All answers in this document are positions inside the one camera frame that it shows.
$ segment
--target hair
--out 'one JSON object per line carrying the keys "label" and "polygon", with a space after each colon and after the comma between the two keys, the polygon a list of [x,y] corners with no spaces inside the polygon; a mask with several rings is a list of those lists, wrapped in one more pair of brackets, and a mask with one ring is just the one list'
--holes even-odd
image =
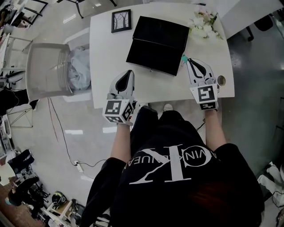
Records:
{"label": "hair", "polygon": [[196,221],[207,217],[208,225],[219,227],[258,227],[264,210],[260,188],[250,191],[243,182],[235,181],[194,186],[186,201],[194,207],[190,216]]}

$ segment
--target white shoe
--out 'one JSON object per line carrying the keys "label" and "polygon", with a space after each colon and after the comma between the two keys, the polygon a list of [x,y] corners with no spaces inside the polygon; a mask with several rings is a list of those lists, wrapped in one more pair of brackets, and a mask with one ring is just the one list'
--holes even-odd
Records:
{"label": "white shoe", "polygon": [[174,110],[174,109],[173,109],[173,106],[172,106],[171,104],[169,104],[169,103],[168,103],[168,104],[165,104],[165,106],[164,106],[164,112],[165,112],[165,111],[169,111],[169,110]]}
{"label": "white shoe", "polygon": [[147,103],[147,102],[139,103],[139,108],[140,108],[140,109],[141,109],[143,106],[149,106],[149,103]]}

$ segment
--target framed picture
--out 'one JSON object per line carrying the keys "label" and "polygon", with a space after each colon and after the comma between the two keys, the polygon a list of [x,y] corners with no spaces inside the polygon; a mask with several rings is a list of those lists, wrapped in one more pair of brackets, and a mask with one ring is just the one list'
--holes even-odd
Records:
{"label": "framed picture", "polygon": [[111,33],[131,30],[131,10],[113,12],[111,15]]}

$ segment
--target tiled floor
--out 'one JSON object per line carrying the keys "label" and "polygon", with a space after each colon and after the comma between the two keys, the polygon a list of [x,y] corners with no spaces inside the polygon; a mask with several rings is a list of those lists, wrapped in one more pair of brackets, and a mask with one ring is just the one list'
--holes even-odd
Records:
{"label": "tiled floor", "polygon": [[[91,8],[91,11],[98,10],[92,13],[96,14],[114,8],[110,1],[105,0],[104,2],[106,3],[105,5],[102,4],[100,7]],[[123,2],[123,4],[118,4],[120,7],[142,3],[141,0],[119,2]],[[84,3],[80,4],[83,16],[90,13],[88,12],[89,0],[86,0],[86,4]],[[81,19],[75,4],[63,1],[59,4],[49,4],[43,11],[43,17],[39,17],[34,25],[28,30],[15,29],[13,35],[34,39],[34,42],[37,43],[62,43],[67,37],[89,26],[90,17]],[[25,56],[16,57],[19,57],[18,62],[24,63]],[[25,88],[25,81],[19,82],[18,87]],[[112,130],[112,127],[116,125],[107,123],[102,117],[102,109],[95,110],[92,101],[65,102],[62,97],[53,97],[52,102],[61,121],[72,161],[79,160],[94,165],[101,159],[107,159],[110,155],[115,133],[104,133],[104,131]],[[164,104],[155,103],[152,107],[161,115]],[[196,128],[203,123],[204,115],[195,101],[178,101],[171,102],[171,104],[186,120],[191,121]],[[24,108],[28,108],[28,105],[26,107],[16,107],[13,112]],[[55,137],[48,102],[45,98],[39,102],[37,111],[27,114],[30,121],[32,120],[33,122],[32,129],[12,129],[14,142],[21,150],[31,149],[35,156],[32,168],[50,193],[59,190],[69,199],[75,198],[85,204],[92,182],[83,180],[82,178],[85,176],[71,165],[59,122],[54,111],[51,110],[51,112],[58,141]],[[15,114],[9,118],[12,121],[18,115]],[[25,117],[22,117],[15,125],[27,126],[29,122]],[[69,134],[70,131],[68,132],[68,130],[77,131],[75,131],[75,134]],[[199,133],[204,139],[204,126],[199,130]],[[82,165],[84,174],[94,178],[102,164],[103,162],[100,162],[93,168]]]}
{"label": "tiled floor", "polygon": [[276,129],[280,97],[284,96],[284,40],[274,25],[268,31],[250,26],[228,40],[235,98],[223,99],[223,129],[255,174],[270,161],[279,161],[284,132]]}

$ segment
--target electrical outlet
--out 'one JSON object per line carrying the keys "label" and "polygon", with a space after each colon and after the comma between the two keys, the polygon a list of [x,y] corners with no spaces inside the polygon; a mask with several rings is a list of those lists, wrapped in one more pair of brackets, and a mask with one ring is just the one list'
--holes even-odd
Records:
{"label": "electrical outlet", "polygon": [[79,164],[78,160],[74,161],[74,163],[77,165],[77,169],[79,170],[79,172],[84,172],[84,170],[83,170],[82,166]]}

